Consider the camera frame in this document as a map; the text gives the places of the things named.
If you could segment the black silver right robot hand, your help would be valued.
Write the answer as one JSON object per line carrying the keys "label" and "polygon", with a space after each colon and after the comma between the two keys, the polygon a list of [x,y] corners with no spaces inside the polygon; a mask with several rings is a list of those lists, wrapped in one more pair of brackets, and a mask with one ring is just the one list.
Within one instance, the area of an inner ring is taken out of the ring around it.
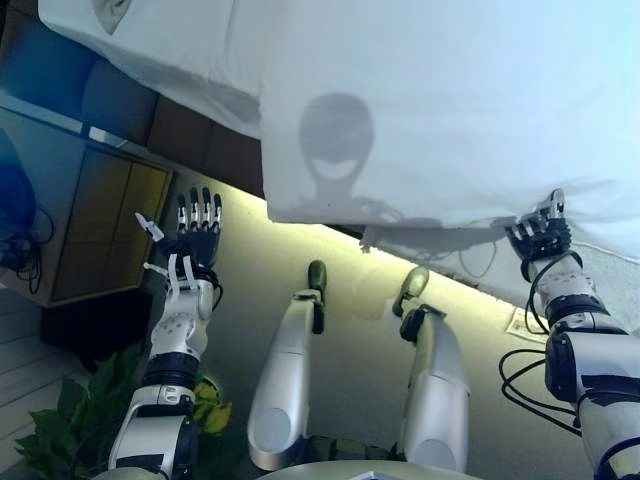
{"label": "black silver right robot hand", "polygon": [[552,258],[570,249],[571,232],[564,210],[564,191],[554,189],[535,211],[505,228],[520,260],[530,262]]}

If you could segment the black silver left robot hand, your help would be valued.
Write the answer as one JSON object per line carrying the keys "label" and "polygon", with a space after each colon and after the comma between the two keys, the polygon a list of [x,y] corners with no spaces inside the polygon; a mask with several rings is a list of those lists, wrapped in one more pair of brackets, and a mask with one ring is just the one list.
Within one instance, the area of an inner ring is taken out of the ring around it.
{"label": "black silver left robot hand", "polygon": [[187,203],[183,194],[178,195],[175,238],[168,237],[150,217],[136,212],[135,218],[167,259],[176,255],[179,278],[186,278],[183,260],[188,259],[196,279],[214,281],[213,267],[221,236],[221,196],[211,195],[208,187],[192,187],[189,197]]}

